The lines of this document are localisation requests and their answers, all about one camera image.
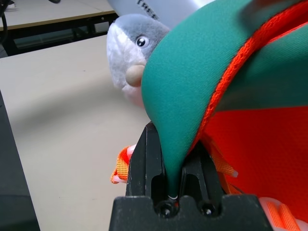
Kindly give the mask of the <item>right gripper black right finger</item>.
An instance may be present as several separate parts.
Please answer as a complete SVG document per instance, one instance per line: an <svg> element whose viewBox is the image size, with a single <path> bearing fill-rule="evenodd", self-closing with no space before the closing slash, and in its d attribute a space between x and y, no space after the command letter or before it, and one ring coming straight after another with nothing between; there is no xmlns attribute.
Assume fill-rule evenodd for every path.
<svg viewBox="0 0 308 231"><path fill-rule="evenodd" d="M224 195L214 162L199 141L185 158L179 196L190 196L197 204L202 201L219 205Z"/></svg>

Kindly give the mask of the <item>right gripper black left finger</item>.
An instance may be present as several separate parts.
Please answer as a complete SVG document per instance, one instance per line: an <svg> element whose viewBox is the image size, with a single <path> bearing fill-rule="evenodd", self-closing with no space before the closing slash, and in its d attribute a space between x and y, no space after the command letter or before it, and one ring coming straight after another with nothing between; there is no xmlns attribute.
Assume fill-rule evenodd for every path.
<svg viewBox="0 0 308 231"><path fill-rule="evenodd" d="M145 126L130 158L126 195L148 196L154 204L167 199L160 140L151 122Z"/></svg>

